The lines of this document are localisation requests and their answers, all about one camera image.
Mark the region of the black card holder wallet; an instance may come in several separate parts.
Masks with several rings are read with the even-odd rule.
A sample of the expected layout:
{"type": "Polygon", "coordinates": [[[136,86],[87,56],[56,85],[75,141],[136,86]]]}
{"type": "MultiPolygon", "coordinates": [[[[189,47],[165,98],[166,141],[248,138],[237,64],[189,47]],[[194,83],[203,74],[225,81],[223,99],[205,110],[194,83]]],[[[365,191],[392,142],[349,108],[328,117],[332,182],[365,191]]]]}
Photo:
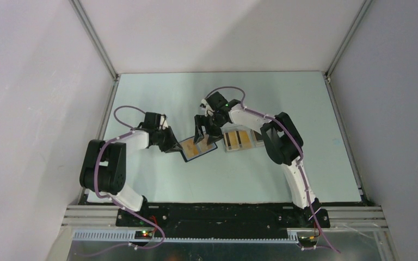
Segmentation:
{"type": "Polygon", "coordinates": [[[196,158],[202,157],[218,148],[217,144],[207,144],[208,135],[204,134],[204,138],[197,144],[194,144],[194,137],[180,141],[182,147],[181,155],[185,163],[196,158]]]}

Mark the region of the clear plastic card tray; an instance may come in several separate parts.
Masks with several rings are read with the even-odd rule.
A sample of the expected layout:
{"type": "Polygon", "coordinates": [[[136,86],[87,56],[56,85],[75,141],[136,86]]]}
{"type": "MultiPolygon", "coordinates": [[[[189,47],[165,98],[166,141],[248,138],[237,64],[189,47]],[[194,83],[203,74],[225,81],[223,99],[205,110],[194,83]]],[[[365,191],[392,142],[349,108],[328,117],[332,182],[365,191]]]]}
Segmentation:
{"type": "Polygon", "coordinates": [[[249,150],[263,147],[264,140],[260,133],[241,125],[222,128],[225,152],[249,150]]]}

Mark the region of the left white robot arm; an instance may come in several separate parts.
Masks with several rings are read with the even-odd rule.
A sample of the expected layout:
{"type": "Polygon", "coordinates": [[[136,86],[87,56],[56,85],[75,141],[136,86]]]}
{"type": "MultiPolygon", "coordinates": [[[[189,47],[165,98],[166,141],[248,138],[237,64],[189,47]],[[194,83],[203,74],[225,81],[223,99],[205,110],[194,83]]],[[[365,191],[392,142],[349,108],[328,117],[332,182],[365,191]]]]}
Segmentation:
{"type": "Polygon", "coordinates": [[[129,209],[129,219],[140,227],[148,224],[150,211],[142,207],[145,196],[126,184],[127,157],[151,146],[163,153],[183,151],[164,114],[146,112],[137,128],[107,141],[90,140],[79,176],[81,187],[129,209]]]}

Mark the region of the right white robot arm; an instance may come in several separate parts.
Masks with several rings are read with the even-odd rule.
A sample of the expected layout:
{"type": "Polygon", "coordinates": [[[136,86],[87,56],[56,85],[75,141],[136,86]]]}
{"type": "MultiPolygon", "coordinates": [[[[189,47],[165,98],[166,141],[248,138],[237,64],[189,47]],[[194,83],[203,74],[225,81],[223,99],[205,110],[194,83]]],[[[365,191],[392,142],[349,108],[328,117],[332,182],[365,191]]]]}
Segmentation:
{"type": "Polygon", "coordinates": [[[224,135],[222,127],[228,123],[247,127],[262,136],[269,158],[280,165],[292,193],[292,202],[299,209],[295,221],[301,227],[311,226],[321,210],[321,203],[311,189],[304,170],[303,139],[287,113],[268,116],[247,108],[242,100],[228,101],[214,91],[201,101],[202,115],[195,115],[194,144],[207,135],[211,145],[224,135]]]}

